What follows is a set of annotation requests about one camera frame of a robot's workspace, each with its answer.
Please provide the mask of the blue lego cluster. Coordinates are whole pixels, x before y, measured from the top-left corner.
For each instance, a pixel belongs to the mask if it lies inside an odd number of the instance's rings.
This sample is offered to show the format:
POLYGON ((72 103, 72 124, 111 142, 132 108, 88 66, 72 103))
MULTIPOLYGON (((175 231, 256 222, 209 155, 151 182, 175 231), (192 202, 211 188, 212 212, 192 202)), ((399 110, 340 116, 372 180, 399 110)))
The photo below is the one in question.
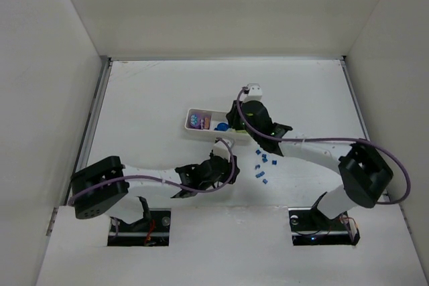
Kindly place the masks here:
POLYGON ((230 129, 230 126, 228 123, 219 123, 214 130, 215 131, 222 131, 222 132, 226 132, 230 129))

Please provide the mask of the purple flower lego block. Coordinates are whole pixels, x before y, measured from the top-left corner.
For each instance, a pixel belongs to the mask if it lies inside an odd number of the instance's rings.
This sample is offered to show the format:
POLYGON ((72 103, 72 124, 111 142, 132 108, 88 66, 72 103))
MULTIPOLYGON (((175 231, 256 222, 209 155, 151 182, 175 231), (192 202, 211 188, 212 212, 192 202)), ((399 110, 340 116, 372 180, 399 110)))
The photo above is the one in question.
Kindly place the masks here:
POLYGON ((188 117, 188 124, 191 129, 204 129, 204 115, 202 113, 191 113, 188 117))

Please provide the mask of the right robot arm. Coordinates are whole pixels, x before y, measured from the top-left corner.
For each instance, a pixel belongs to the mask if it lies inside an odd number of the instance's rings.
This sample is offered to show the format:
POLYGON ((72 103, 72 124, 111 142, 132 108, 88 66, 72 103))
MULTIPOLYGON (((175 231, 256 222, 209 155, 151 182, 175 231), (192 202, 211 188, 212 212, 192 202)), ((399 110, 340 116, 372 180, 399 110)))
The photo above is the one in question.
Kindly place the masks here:
POLYGON ((246 131, 268 153, 309 161, 340 175, 342 184, 313 204, 316 219, 333 220, 357 206, 373 208, 393 178, 376 148, 359 142, 310 141, 292 127, 273 122, 257 100, 234 100, 227 121, 231 128, 246 131))

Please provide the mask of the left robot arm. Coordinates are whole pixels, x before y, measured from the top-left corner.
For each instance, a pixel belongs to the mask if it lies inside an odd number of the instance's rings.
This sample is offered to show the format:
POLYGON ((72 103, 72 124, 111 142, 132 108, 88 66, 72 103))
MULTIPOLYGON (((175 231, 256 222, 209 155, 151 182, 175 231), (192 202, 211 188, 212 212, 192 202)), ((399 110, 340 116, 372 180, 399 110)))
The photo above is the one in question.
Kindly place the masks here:
POLYGON ((237 157, 211 153, 200 164, 166 170, 126 166, 120 157, 106 157, 72 175, 72 206, 77 219, 106 214, 126 224, 143 220, 143 201, 182 200, 211 194, 234 184, 240 173, 237 157))

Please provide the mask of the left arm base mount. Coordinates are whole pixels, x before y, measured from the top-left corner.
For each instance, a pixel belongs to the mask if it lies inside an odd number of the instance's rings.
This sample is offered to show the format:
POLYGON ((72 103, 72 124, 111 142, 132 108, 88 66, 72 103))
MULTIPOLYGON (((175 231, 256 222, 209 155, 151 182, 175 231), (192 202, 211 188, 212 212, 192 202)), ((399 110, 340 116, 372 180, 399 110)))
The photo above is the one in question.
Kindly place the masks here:
POLYGON ((117 247, 161 247, 170 243, 171 210, 152 209, 147 200, 139 197, 141 216, 128 224, 112 217, 107 246, 117 247))

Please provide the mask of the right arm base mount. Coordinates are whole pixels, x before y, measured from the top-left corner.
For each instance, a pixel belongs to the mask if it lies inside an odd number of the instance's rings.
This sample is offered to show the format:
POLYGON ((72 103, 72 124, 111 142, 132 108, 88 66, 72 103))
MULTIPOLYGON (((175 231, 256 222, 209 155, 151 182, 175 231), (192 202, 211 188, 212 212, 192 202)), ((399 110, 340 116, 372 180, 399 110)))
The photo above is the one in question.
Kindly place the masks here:
POLYGON ((316 207, 323 193, 309 207, 289 208, 289 225, 294 246, 357 246, 361 239, 359 227, 348 212, 334 219, 327 218, 316 207))

